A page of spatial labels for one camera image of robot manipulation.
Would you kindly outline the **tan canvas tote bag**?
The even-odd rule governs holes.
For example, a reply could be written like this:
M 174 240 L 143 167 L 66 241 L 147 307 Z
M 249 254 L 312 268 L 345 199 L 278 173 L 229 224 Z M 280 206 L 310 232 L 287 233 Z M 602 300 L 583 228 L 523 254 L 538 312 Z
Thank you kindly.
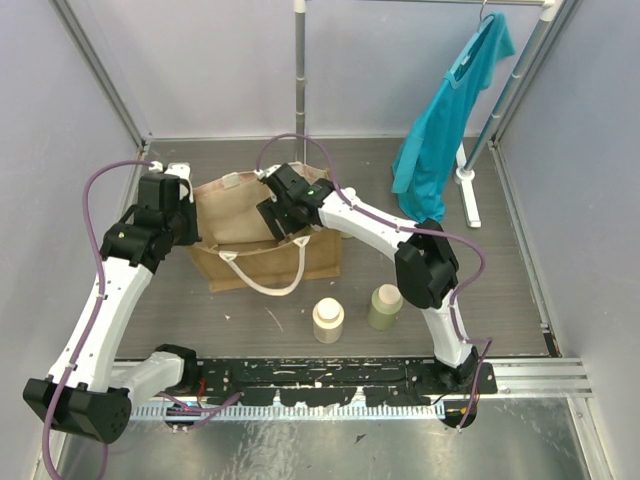
M 276 239 L 257 210 L 270 190 L 252 171 L 233 172 L 194 190 L 201 241 L 187 252 L 213 292 L 250 287 L 286 296 L 302 280 L 341 274 L 342 237 L 307 227 Z

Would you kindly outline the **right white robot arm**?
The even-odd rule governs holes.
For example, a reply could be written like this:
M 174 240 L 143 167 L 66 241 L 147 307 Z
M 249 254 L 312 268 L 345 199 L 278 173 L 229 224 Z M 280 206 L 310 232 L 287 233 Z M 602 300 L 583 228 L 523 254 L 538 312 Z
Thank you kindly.
M 454 294 L 459 262 L 440 224 L 387 214 L 363 203 L 351 188 L 325 178 L 306 180 L 291 164 L 255 174 L 269 189 L 257 209 L 276 238 L 323 227 L 351 235 L 388 257 L 401 296 L 426 321 L 442 388 L 459 394 L 473 383 L 480 354 L 465 331 Z

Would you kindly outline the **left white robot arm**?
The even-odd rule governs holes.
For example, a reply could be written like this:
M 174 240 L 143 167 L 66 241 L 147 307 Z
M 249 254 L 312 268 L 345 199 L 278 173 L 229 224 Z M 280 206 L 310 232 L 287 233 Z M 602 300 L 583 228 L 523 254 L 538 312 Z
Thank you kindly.
M 197 356 L 186 347 L 164 344 L 125 373 L 112 369 L 134 307 L 159 264 L 173 247 L 199 239 L 189 165 L 154 165 L 139 179 L 137 203 L 104 235 L 104 275 L 96 279 L 64 351 L 45 378 L 31 378 L 24 387 L 23 398 L 39 418 L 61 386 L 53 429 L 111 444 L 132 411 L 158 393 L 170 389 L 188 396 L 197 390 Z

